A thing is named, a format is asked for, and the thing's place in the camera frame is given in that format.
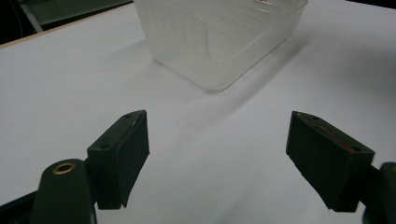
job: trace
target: brass insert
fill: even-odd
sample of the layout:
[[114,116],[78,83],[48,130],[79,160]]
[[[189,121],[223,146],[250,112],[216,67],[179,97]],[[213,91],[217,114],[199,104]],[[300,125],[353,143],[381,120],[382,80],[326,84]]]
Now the brass insert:
[[52,172],[55,175],[64,175],[72,171],[74,168],[76,168],[76,165],[73,162],[66,162],[55,167]]

